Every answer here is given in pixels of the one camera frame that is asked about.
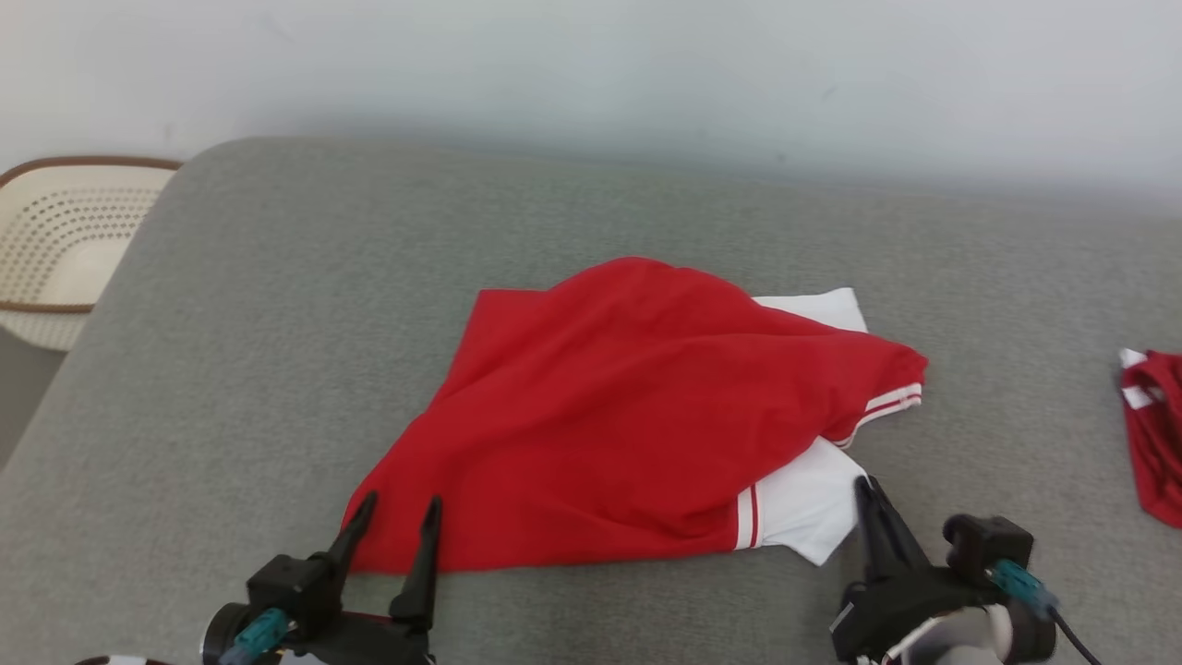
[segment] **red t-shirt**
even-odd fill
[[[482,291],[446,383],[350,502],[379,493],[353,569],[405,573],[433,495],[442,571],[733,550],[740,493],[926,366],[650,259]]]
[[[1182,529],[1182,356],[1122,354],[1129,452],[1142,508]]]

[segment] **laundry basket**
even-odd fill
[[[56,157],[0,175],[0,327],[70,351],[180,163]]]

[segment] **white wall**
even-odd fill
[[[442,130],[1182,214],[1177,0],[0,0],[0,168]]]

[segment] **basket rim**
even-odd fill
[[[65,157],[43,157],[40,159],[27,161],[18,164],[4,174],[0,174],[0,187],[8,184],[26,172],[43,168],[71,167],[71,165],[113,165],[113,167],[139,167],[177,170],[183,162],[175,159],[160,159],[156,157],[128,157],[121,155],[76,155]],[[34,304],[18,302],[13,300],[0,300],[0,311],[19,311],[26,313],[86,313],[95,307],[93,304]]]

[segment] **white basket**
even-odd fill
[[[148,208],[180,167],[60,157],[0,175],[0,326],[70,351]]]

